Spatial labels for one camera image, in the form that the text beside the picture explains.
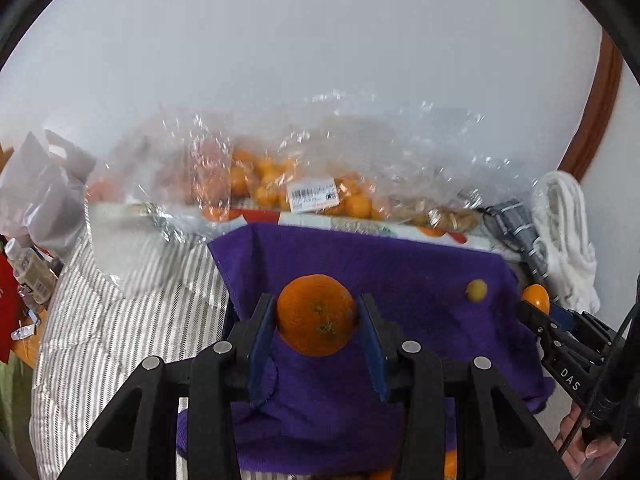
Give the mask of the person's right hand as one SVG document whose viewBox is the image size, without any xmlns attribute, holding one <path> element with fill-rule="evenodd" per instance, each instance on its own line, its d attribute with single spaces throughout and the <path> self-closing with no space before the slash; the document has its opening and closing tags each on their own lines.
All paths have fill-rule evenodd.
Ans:
<svg viewBox="0 0 640 480">
<path fill-rule="evenodd" d="M 553 441 L 557 450 L 565 442 L 579 415 L 580 408 L 573 402 L 570 412 L 561 420 L 559 433 Z M 588 419 L 582 421 L 582 429 L 576 432 L 572 443 L 562 455 L 562 461 L 574 479 L 600 479 L 620 450 L 620 446 L 609 436 L 585 444 L 582 430 L 589 425 Z"/>
</svg>

